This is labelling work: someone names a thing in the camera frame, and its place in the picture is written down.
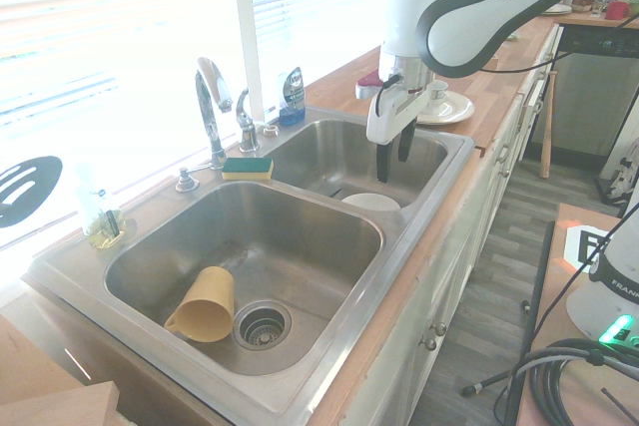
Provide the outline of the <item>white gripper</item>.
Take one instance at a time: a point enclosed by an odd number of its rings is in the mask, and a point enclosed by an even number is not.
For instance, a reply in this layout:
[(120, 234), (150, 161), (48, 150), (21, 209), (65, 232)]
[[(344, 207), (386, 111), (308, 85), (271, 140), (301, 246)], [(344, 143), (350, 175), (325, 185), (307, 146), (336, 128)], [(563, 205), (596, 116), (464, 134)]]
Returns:
[(367, 139), (376, 147), (376, 176), (386, 183), (391, 163), (391, 143), (400, 132), (398, 159), (405, 163), (412, 146), (415, 119), (431, 99), (432, 84), (416, 94), (410, 94), (401, 84), (401, 77), (390, 77), (371, 101), (367, 123)]

